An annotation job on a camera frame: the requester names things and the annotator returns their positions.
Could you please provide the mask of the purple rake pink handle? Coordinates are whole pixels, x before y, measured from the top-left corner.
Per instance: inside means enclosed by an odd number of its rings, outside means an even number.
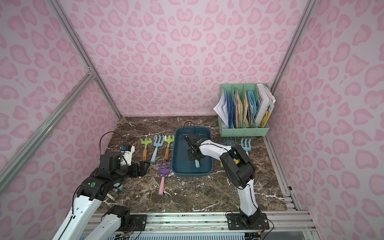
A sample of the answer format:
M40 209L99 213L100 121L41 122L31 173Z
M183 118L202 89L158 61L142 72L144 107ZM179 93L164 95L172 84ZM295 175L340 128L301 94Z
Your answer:
M162 161L159 166L159 173L162 175L161 183L159 187L159 196L163 196L165 187L165 177L171 172L171 163Z

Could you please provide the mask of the green rake orange handle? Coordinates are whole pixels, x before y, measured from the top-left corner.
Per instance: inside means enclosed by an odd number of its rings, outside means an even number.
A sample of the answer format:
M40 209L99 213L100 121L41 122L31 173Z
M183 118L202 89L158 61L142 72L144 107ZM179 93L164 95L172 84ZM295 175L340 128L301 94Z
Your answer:
M148 154L148 145L151 144L153 141L151 138L147 139L141 139L141 144L144 145L144 150L143 150L143 157L142 157L142 161L143 162L146 162L147 161L147 154Z

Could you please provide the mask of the green rake wooden handle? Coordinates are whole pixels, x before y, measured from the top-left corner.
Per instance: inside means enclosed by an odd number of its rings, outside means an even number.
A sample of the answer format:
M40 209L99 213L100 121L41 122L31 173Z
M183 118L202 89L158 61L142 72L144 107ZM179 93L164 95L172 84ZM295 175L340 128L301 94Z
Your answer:
M164 141L167 143L164 160L168 161L170 156L170 146L171 146L171 143L175 141L175 136L164 136Z

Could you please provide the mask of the light blue fork white handle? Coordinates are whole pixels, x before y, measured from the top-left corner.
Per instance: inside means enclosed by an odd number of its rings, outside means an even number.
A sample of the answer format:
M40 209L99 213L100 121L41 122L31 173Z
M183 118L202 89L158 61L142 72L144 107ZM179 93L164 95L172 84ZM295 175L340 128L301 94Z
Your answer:
M153 155L151 157L151 163L156 162L158 149L164 144L164 141L165 141L165 136L155 135L155 141L154 141L155 150L154 150Z

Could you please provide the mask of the teal fork yellow handle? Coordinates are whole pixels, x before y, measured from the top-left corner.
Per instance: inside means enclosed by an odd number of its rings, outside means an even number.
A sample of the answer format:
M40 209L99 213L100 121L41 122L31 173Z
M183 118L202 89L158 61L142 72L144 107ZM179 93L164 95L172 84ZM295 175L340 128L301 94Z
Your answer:
M237 144L237 139L236 137L231 137L227 139L228 146L234 146Z

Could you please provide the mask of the pale blue fork white handle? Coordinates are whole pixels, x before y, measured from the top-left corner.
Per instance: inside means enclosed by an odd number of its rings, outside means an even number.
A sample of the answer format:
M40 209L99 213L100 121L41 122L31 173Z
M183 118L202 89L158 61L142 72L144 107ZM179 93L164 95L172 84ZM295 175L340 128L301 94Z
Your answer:
M251 140L252 139L248 139L248 138L245 138L245 139L242 138L241 139L241 147L244 149L244 151L246 152L247 155L249 155L249 152L252 149Z

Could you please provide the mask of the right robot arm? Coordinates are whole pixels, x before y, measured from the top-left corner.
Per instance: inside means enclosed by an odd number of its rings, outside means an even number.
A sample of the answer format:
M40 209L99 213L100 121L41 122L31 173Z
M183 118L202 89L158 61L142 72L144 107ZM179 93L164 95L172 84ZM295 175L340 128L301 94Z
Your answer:
M191 161L206 156L219 160L225 169L228 179L237 188L240 198L240 214L243 224L253 225L259 218L259 206L254 192L256 168L246 151L238 144L224 146L207 138L197 138L193 133L185 136L190 149Z

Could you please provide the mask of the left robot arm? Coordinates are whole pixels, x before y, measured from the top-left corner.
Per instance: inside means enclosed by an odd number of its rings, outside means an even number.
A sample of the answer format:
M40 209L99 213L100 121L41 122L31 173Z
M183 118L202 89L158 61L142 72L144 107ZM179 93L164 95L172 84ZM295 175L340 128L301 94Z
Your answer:
M100 165L76 189L72 207L56 232L55 240L78 240L91 217L106 200L109 192L118 188L126 178L146 175L150 162L128 163L123 153L109 152L100 156ZM144 232L147 215L132 215L125 206L115 205L105 213L99 225L86 237L88 240L106 240L115 232L122 239Z

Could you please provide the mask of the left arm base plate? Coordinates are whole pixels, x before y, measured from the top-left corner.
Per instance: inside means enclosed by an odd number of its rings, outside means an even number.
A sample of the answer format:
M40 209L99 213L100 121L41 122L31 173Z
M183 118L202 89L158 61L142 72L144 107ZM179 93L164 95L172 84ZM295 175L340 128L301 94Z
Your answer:
M147 224L148 215L134 214L119 217L121 220L118 232L140 232L144 231Z

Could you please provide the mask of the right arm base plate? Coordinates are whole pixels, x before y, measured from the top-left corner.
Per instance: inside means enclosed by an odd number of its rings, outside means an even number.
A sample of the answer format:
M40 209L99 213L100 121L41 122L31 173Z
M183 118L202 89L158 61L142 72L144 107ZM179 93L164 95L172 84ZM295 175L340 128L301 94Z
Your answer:
M270 229L267 215L256 211L251 216L246 216L244 213L226 212L226 219L229 230L256 230L265 231Z

